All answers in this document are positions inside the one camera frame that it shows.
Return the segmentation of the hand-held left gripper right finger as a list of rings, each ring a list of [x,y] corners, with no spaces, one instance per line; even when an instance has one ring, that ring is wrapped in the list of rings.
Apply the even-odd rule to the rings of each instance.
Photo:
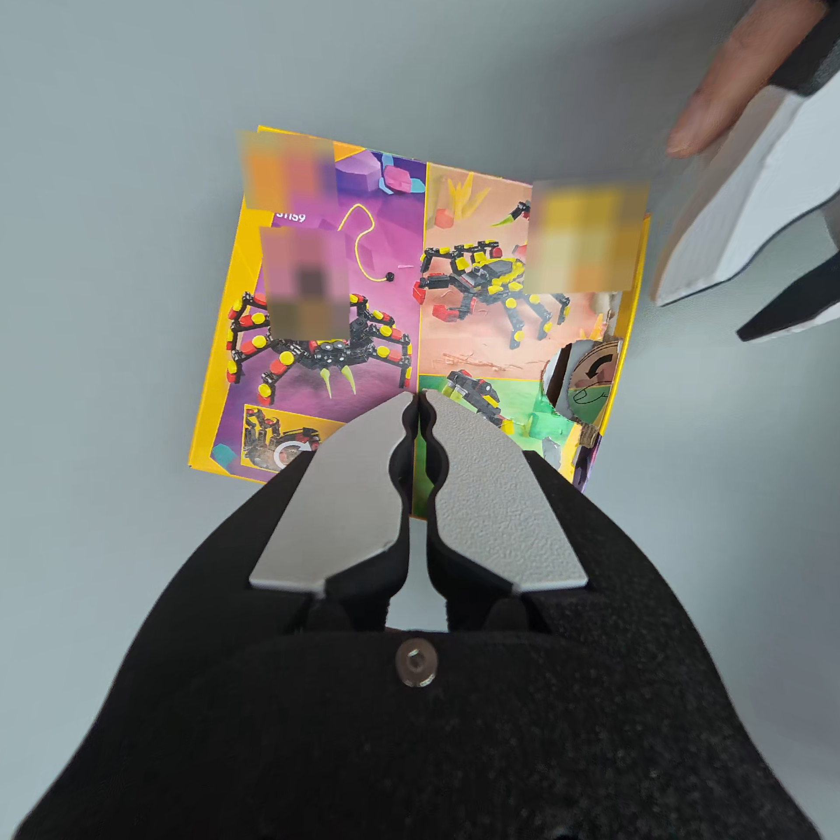
[[[501,601],[576,591],[589,578],[546,491],[578,493],[538,454],[440,392],[419,397],[427,571],[449,627],[482,627]]]

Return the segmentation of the person's right hand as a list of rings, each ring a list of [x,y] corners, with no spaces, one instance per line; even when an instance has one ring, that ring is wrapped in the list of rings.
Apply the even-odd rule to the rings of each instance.
[[[667,154],[687,159],[704,151],[742,115],[832,2],[758,1],[719,49],[679,115]]]

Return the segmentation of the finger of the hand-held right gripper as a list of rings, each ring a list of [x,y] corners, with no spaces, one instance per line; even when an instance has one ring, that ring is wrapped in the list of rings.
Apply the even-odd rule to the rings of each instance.
[[[798,278],[737,330],[742,342],[804,331],[839,318],[839,258]]]

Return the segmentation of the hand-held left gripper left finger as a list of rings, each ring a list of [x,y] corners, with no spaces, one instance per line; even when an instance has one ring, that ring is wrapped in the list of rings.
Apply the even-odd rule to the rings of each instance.
[[[402,392],[342,425],[305,469],[250,584],[338,603],[383,627],[408,574],[417,396]]]

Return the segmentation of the yellow brick toy box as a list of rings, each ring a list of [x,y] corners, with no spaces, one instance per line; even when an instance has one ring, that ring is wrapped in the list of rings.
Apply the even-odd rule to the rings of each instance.
[[[265,483],[402,392],[584,489],[641,288],[646,184],[532,186],[260,127],[188,465]]]

